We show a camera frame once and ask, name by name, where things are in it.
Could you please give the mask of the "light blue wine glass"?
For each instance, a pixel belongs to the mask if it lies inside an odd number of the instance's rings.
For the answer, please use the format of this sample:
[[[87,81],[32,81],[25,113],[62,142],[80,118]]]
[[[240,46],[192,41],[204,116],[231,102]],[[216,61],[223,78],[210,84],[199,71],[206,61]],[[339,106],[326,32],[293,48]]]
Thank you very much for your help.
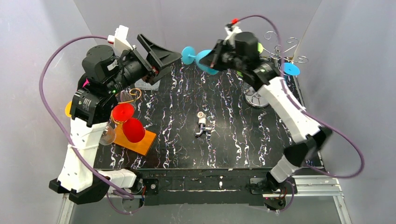
[[[206,49],[203,51],[200,51],[199,53],[196,54],[195,49],[191,46],[187,46],[183,49],[181,55],[181,60],[184,64],[189,65],[192,63],[195,63],[202,71],[210,74],[210,75],[215,75],[218,73],[217,70],[214,70],[206,65],[203,65],[200,63],[200,60],[207,56],[211,52],[210,49]]]

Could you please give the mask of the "clear plastic screw box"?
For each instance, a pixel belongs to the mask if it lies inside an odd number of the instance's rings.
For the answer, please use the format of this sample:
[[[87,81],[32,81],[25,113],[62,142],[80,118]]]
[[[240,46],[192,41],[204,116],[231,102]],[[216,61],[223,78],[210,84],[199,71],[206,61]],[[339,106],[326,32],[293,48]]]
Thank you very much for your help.
[[[161,81],[156,82],[155,84],[151,85],[150,83],[144,82],[142,79],[135,82],[134,86],[137,89],[144,90],[144,91],[158,91]]]

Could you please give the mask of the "clear wine glass gold rack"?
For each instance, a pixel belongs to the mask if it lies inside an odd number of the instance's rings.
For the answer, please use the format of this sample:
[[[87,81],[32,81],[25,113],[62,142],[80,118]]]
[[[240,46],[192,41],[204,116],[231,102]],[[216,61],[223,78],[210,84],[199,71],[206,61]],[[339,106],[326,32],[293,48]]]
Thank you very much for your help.
[[[129,91],[123,90],[120,92],[119,104],[130,104],[134,109],[136,109],[136,97],[131,95]]]

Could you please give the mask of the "green wine glass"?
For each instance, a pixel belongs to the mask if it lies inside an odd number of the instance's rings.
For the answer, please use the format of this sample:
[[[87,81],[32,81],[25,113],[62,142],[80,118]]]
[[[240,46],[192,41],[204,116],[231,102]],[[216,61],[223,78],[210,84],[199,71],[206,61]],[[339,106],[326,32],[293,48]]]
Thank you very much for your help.
[[[263,45],[262,45],[261,43],[258,43],[258,44],[257,44],[257,50],[258,50],[258,52],[259,52],[260,54],[264,51],[264,47],[263,47]]]

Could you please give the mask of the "aluminium front rail frame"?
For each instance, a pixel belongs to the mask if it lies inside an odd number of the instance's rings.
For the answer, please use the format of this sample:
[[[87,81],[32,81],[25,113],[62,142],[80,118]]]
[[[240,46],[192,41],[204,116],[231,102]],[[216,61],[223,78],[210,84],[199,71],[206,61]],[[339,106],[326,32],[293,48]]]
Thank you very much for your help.
[[[60,224],[349,224],[336,178],[305,170],[280,188],[264,169],[144,170],[134,200],[109,192],[96,203],[63,198]]]

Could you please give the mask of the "blue wine glass silver rack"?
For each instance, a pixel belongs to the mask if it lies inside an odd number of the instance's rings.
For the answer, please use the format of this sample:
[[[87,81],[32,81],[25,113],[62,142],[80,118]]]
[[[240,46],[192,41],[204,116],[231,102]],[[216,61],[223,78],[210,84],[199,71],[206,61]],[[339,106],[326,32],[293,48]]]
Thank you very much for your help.
[[[300,69],[292,63],[282,64],[283,73],[288,76],[298,76],[300,74]]]

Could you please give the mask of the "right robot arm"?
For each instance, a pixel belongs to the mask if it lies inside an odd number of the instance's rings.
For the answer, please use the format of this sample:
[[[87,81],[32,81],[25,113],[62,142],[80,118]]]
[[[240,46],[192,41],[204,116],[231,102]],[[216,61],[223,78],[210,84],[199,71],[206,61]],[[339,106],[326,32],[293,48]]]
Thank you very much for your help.
[[[305,109],[286,87],[280,69],[260,55],[253,33],[241,32],[218,40],[200,63],[217,71],[241,72],[242,80],[268,101],[288,128],[294,144],[284,149],[281,159],[266,174],[266,181],[260,185],[264,189],[281,188],[331,136],[331,129],[305,115]]]

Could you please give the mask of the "orange wooden rack base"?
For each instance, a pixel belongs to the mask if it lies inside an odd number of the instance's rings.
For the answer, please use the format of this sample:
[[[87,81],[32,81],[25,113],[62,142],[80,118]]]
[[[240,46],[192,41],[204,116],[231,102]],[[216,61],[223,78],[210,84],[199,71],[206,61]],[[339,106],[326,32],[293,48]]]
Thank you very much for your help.
[[[151,149],[157,134],[147,131],[136,118],[130,118],[115,128],[114,143],[140,155],[146,156]]]

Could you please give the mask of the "orange yellow wine glass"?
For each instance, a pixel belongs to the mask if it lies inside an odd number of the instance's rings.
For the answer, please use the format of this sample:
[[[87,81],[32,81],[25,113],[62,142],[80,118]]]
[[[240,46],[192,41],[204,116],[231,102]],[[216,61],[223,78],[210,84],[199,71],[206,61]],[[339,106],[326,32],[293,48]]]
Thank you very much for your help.
[[[64,110],[65,115],[66,115],[68,118],[71,118],[71,104],[72,104],[72,102],[70,101],[70,102],[66,105],[65,110]]]

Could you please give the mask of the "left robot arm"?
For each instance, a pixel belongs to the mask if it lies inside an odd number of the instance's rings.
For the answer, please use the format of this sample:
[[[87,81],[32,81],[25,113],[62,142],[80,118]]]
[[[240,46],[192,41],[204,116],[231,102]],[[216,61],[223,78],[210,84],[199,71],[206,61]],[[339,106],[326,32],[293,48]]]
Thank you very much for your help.
[[[110,188],[134,198],[128,189],[140,179],[138,172],[130,168],[112,171],[93,168],[100,139],[118,103],[116,95],[142,78],[155,84],[182,57],[143,34],[138,34],[137,40],[147,51],[146,57],[124,37],[113,37],[106,45],[90,48],[82,60],[84,74],[71,101],[71,129],[61,127],[68,139],[66,158],[60,175],[49,182],[51,190],[69,194],[76,204],[98,202]]]

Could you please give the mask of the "pink wine glass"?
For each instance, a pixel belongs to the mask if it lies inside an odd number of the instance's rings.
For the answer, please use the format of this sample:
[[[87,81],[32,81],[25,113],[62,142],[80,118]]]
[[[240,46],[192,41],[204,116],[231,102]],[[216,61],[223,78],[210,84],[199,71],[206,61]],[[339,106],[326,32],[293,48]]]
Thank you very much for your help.
[[[88,85],[88,84],[89,84],[89,80],[86,78],[85,81],[84,81],[84,83],[83,83],[83,85],[82,85],[82,87],[85,87],[85,86]]]

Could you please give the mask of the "red wine glass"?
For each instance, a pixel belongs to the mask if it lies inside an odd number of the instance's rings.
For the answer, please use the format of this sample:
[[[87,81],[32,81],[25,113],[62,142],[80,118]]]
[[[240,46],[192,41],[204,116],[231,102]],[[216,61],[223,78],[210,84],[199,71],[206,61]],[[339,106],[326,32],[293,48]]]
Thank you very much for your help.
[[[118,104],[112,110],[112,119],[121,124],[121,129],[127,140],[138,143],[145,137],[145,129],[133,115],[134,108],[130,104]]]

